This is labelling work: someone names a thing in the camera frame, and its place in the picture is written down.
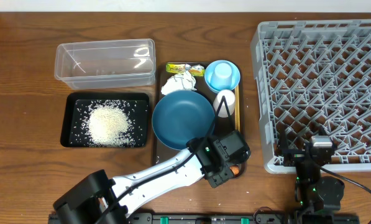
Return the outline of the orange carrot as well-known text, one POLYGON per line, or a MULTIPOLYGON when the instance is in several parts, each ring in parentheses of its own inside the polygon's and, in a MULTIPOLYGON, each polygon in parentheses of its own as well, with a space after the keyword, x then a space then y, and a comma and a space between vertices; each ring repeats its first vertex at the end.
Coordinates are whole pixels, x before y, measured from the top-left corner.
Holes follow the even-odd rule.
POLYGON ((239 167, 238 166, 230 166, 230 170, 234 175, 237 175, 239 173, 239 167))

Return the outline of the white cup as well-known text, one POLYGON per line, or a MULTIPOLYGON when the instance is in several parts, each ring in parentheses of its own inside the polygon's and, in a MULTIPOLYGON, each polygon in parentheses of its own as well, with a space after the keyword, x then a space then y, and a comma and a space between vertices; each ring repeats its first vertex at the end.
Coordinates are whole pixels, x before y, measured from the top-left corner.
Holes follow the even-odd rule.
POLYGON ((219 109, 218 116, 220 118, 227 118, 229 115, 232 115, 235 111, 235 105, 236 105, 236 97, 235 94, 231 90, 221 90, 213 102, 213 108, 215 111, 219 109), (229 109, 229 113, 226 111, 225 103, 221 105, 219 108, 219 104, 222 100, 222 98, 225 97, 227 107, 229 109))

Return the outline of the white napkin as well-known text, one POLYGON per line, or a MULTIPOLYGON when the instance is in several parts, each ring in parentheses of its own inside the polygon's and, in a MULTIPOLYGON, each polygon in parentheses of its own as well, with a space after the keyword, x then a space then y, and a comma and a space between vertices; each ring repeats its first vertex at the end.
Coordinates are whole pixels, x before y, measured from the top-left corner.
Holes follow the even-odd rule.
POLYGON ((161 93, 163 95, 168 95, 174 91, 188 90, 196 91, 196 79, 188 71, 183 73, 177 73, 176 75, 170 77, 166 84, 162 86, 161 93))

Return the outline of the yellow green snack wrapper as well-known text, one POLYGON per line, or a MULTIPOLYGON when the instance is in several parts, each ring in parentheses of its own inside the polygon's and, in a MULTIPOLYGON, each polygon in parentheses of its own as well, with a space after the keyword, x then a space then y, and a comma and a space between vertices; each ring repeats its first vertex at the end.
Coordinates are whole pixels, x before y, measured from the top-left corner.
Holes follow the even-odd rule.
POLYGON ((205 74, 205 68, 200 64, 190 65, 187 63, 183 64, 167 63, 165 66, 165 70, 168 73, 189 72, 192 76, 195 77, 203 77, 205 74))

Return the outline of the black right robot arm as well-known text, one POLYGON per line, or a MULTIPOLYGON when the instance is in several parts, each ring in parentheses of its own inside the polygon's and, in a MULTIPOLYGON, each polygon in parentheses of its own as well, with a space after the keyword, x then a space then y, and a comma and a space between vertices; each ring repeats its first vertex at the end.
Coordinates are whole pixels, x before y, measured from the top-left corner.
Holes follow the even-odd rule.
POLYGON ((334 223, 334 212, 340 210, 344 183, 338 178, 321 175, 324 165, 331 162, 337 149, 320 127, 302 149, 291 147, 285 129, 280 131, 278 149, 284 166, 296 169, 295 200, 301 207, 293 212, 289 223, 334 223))

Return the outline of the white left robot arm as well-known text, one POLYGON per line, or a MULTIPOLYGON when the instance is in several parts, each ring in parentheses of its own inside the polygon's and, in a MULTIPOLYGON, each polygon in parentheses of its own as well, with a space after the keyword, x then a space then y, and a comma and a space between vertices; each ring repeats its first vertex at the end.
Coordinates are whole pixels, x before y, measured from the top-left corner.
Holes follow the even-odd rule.
POLYGON ((53 208, 61 223, 127 223, 147 202, 206 179, 216 188, 235 176, 250 148, 238 131, 219 139, 194 138, 173 158, 135 174, 108 178, 94 172, 57 199, 53 208))

